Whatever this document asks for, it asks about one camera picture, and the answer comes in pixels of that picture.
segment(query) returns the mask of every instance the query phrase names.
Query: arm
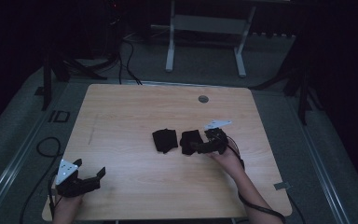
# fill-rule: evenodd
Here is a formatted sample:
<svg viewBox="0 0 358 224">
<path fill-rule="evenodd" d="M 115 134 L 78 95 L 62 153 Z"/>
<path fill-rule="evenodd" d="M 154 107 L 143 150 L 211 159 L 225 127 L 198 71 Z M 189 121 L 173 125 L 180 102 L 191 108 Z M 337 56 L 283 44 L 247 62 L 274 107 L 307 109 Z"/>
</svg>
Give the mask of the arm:
<svg viewBox="0 0 358 224">
<path fill-rule="evenodd" d="M 229 141 L 229 145 L 238 151 L 235 144 L 233 144 L 231 140 Z M 239 193 L 246 201 L 261 207 L 271 209 L 267 204 L 267 202 L 263 199 L 263 197 L 258 192 L 252 180 L 244 172 L 240 161 L 238 160 L 238 158 L 236 157 L 236 155 L 232 150 L 228 148 L 226 149 L 225 153 L 223 153 L 222 155 L 216 153 L 210 153 L 207 155 L 212 159 L 214 159 L 215 161 L 217 161 L 222 166 L 222 168 L 234 179 Z M 245 211 L 249 217 L 250 223 L 253 224 L 258 224 L 258 223 L 281 224 L 282 223 L 282 221 L 278 217 L 260 212 L 246 205 L 245 205 Z"/>
<path fill-rule="evenodd" d="M 53 224 L 70 224 L 75 220 L 77 210 L 79 209 L 83 195 L 74 198 L 65 198 L 57 196 L 54 210 Z"/>
</svg>

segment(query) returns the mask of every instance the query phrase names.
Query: gray carpet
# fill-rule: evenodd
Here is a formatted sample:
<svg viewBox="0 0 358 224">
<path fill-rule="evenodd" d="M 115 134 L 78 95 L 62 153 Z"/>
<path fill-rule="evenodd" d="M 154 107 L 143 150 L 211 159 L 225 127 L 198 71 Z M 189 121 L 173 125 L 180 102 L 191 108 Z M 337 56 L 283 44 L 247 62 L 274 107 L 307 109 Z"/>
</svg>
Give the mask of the gray carpet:
<svg viewBox="0 0 358 224">
<path fill-rule="evenodd" d="M 246 78 L 240 78 L 237 75 L 232 49 L 194 48 L 179 45 L 176 48 L 173 72 L 165 73 L 167 46 L 134 43 L 131 71 L 145 84 L 147 81 L 156 81 L 247 87 L 273 77 L 292 43 L 293 39 L 284 37 L 266 39 L 263 36 L 251 36 L 243 53 L 248 72 Z M 123 46 L 124 59 L 129 57 L 130 49 L 129 45 Z M 101 72 L 101 75 L 109 77 L 104 83 L 117 83 L 117 71 L 117 67 L 113 67 Z M 123 74 L 123 78 L 129 79 L 126 73 Z M 24 141 L 30 141 L 29 148 L 31 149 L 11 188 L 0 203 L 0 223 L 19 222 L 23 203 L 51 163 L 51 158 L 42 157 L 36 152 L 38 142 L 46 137 L 57 137 L 62 144 L 61 151 L 64 151 L 86 89 L 90 83 L 96 82 L 87 77 L 74 77 L 70 83 L 54 82 L 54 102 L 47 112 L 41 112 L 42 98 L 34 96 L 34 91 L 41 85 L 41 80 L 41 71 L 32 75 L 0 118 L 0 175 L 5 171 L 11 158 L 19 150 L 28 147 L 23 144 Z M 284 82 L 277 83 L 264 91 L 253 91 L 272 151 L 283 180 L 292 186 L 288 193 L 300 208 L 307 223 L 336 223 L 311 162 L 301 126 L 291 112 L 293 108 L 296 108 L 297 98 L 287 98 L 282 95 Z M 69 121 L 66 123 L 48 122 L 52 110 L 71 112 Z M 41 120 L 40 128 L 35 132 L 34 126 L 39 120 Z M 310 135 L 332 177 L 339 197 L 342 199 L 342 205 L 348 212 L 348 218 L 351 223 L 358 223 L 358 176 L 345 153 L 345 148 L 323 111 L 315 108 L 308 111 L 307 121 Z M 48 140 L 41 145 L 41 150 L 54 154 L 57 147 L 56 142 Z M 27 206 L 24 223 L 46 223 L 41 218 L 41 211 L 47 198 L 47 187 L 45 178 Z M 293 210 L 293 214 L 287 218 L 287 223 L 301 223 L 298 212 L 295 208 Z M 137 220 L 123 223 L 224 224 L 228 222 L 228 219 L 215 219 L 160 222 Z"/>
</svg>

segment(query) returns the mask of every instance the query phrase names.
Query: black fabric object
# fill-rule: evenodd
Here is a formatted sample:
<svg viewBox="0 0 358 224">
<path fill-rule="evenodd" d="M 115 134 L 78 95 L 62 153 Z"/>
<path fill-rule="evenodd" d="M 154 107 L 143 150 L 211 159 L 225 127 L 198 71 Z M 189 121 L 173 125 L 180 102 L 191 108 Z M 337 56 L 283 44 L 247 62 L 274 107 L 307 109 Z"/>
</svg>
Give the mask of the black fabric object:
<svg viewBox="0 0 358 224">
<path fill-rule="evenodd" d="M 174 147 L 178 147 L 176 130 L 158 130 L 153 132 L 153 140 L 159 152 L 167 153 Z"/>
<path fill-rule="evenodd" d="M 203 141 L 200 136 L 199 130 L 188 131 L 182 133 L 182 139 L 180 140 L 180 146 L 182 147 L 182 153 L 191 156 L 196 149 L 191 146 L 191 143 L 202 144 Z"/>
</svg>

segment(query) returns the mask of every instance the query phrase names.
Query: wooden table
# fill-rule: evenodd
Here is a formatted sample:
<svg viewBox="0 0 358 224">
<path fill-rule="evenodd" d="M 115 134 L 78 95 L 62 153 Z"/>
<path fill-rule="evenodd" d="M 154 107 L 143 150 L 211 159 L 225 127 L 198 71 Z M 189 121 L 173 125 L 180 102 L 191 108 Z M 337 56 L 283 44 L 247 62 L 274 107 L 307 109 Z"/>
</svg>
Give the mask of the wooden table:
<svg viewBox="0 0 358 224">
<path fill-rule="evenodd" d="M 201 103 L 199 96 L 209 98 Z M 106 167 L 101 188 L 88 193 L 81 220 L 246 217 L 232 179 L 205 155 L 157 152 L 152 132 L 200 130 L 212 119 L 241 151 L 246 173 L 269 205 L 292 212 L 251 92 L 240 88 L 90 85 L 63 158 L 83 160 L 79 177 Z M 51 220 L 48 206 L 43 219 Z"/>
</svg>

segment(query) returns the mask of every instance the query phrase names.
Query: white tag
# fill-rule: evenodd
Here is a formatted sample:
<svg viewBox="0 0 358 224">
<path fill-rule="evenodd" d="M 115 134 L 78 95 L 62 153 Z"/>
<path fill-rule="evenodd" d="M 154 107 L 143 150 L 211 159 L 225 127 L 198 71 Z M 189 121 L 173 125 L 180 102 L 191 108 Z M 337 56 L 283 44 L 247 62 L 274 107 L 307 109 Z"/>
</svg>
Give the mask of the white tag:
<svg viewBox="0 0 358 224">
<path fill-rule="evenodd" d="M 72 164 L 69 161 L 61 160 L 60 167 L 58 169 L 56 185 L 60 185 L 66 178 L 73 174 L 79 167 Z"/>
<path fill-rule="evenodd" d="M 214 129 L 214 128 L 220 128 L 222 126 L 225 126 L 225 125 L 228 125 L 232 123 L 231 120 L 219 120 L 219 119 L 213 119 L 211 121 L 211 123 L 205 125 L 205 130 L 208 130 L 208 129 Z"/>
</svg>

